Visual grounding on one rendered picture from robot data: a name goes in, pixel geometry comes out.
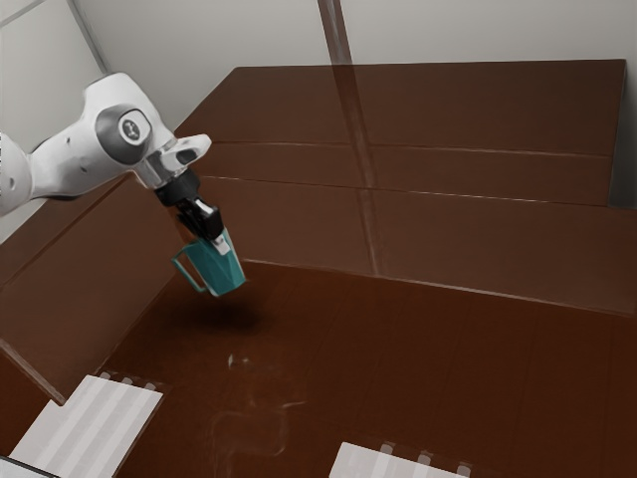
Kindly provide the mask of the teal faceted mug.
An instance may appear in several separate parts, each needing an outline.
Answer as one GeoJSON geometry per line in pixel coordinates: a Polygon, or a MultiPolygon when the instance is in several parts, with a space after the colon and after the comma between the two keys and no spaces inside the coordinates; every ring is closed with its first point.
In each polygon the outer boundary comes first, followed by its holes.
{"type": "Polygon", "coordinates": [[[228,294],[246,282],[227,229],[212,242],[195,239],[171,258],[172,264],[198,293],[210,293],[213,297],[228,294]],[[179,261],[185,255],[200,281],[197,281],[179,261]]]}

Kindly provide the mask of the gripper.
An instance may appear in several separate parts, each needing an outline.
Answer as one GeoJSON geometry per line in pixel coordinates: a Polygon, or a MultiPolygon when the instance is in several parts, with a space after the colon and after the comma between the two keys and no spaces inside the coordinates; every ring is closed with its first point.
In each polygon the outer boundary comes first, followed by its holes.
{"type": "Polygon", "coordinates": [[[220,255],[227,255],[231,246],[226,239],[220,210],[198,198],[200,179],[193,170],[185,170],[165,185],[154,190],[163,206],[175,206],[178,229],[185,242],[204,239],[220,255]]]}

